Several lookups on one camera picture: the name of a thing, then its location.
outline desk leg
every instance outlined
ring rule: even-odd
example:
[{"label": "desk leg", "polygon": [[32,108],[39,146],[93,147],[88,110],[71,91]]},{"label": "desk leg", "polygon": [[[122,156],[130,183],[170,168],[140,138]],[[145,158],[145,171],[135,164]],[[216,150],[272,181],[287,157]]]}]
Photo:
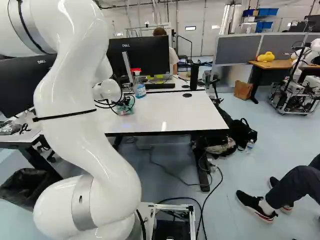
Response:
[{"label": "desk leg", "polygon": [[18,150],[35,169],[47,171],[58,181],[63,179],[51,164],[47,162],[47,160],[43,158],[32,146],[28,148],[19,148]]},{"label": "desk leg", "polygon": [[201,137],[197,135],[191,135],[191,142],[196,142],[196,148],[193,149],[195,166],[198,171],[199,183],[202,192],[210,192],[210,185],[208,180],[208,174],[211,172],[211,168],[208,163],[207,154],[202,146]]},{"label": "desk leg", "polygon": [[115,140],[114,140],[114,143],[113,143],[112,147],[113,147],[116,151],[118,151],[119,146],[120,146],[121,141],[122,141],[123,138],[124,138],[123,136],[116,136],[116,137],[115,137]]},{"label": "desk leg", "polygon": [[261,80],[261,77],[262,77],[262,73],[263,73],[263,70],[260,67],[257,67],[257,66],[253,66],[252,67],[252,74],[251,74],[251,78],[250,78],[249,82],[251,84],[253,84],[253,88],[252,88],[252,91],[251,91],[250,99],[255,104],[259,103],[255,96],[256,96],[257,89],[258,89],[258,87],[260,85],[260,80]]},{"label": "desk leg", "polygon": [[196,148],[193,150],[196,169],[198,171],[199,183],[202,192],[210,192],[208,173],[210,173],[207,155],[204,149]]}]

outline table top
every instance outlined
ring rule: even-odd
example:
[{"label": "table top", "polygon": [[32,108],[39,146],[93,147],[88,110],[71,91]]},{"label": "table top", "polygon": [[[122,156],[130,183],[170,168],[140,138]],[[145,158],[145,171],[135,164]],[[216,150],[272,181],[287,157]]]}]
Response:
[{"label": "table top", "polygon": [[228,129],[205,91],[147,94],[136,99],[134,114],[121,116],[99,108],[97,117],[107,136]]},{"label": "table top", "polygon": [[35,115],[32,112],[28,112],[25,114],[21,112],[17,114],[19,118],[11,117],[8,120],[14,121],[17,124],[28,124],[28,128],[31,131],[25,131],[23,134],[19,134],[19,132],[13,135],[0,135],[0,143],[33,143],[39,137],[41,133],[41,125],[39,122],[33,122],[32,118]]},{"label": "table top", "polygon": [[[148,89],[146,90],[147,93],[165,93],[165,92],[185,92],[185,91],[190,91],[190,88],[183,88],[183,85],[188,85],[190,86],[190,80],[186,79],[186,81],[179,79],[178,75],[173,75],[170,77],[169,80],[167,80],[165,82],[166,84],[175,84],[174,88],[159,88],[159,89]],[[202,91],[205,90],[205,86],[197,86],[196,88],[197,91]]]},{"label": "table top", "polygon": [[257,66],[261,69],[272,70],[272,69],[290,69],[292,67],[292,61],[288,60],[273,60],[273,61],[248,61],[249,64]]}]

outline spray bottle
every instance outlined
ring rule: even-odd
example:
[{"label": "spray bottle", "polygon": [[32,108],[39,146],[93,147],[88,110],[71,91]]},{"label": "spray bottle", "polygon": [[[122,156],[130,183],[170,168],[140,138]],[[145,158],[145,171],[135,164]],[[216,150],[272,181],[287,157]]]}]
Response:
[{"label": "spray bottle", "polygon": [[147,95],[146,86],[140,79],[140,68],[132,68],[131,72],[134,73],[134,92],[137,99],[141,99]]}]

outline cubicle partition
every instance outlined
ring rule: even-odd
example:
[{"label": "cubicle partition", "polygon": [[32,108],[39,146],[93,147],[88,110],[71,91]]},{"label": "cubicle partition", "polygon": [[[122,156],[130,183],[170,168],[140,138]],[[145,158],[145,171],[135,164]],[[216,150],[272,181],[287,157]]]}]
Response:
[{"label": "cubicle partition", "polygon": [[253,34],[219,35],[213,56],[212,72],[220,75],[219,92],[232,92],[235,81],[247,82],[252,65],[248,61],[272,52],[276,60],[287,60],[293,46],[312,42],[320,38],[320,33],[270,32]]}]

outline black trash can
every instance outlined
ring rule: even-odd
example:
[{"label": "black trash can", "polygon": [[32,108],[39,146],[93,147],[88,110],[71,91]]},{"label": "black trash can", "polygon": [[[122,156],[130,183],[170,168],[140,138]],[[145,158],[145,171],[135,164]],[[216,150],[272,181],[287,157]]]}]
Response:
[{"label": "black trash can", "polygon": [[40,194],[59,180],[45,170],[22,168],[0,186],[0,199],[32,212]]}]

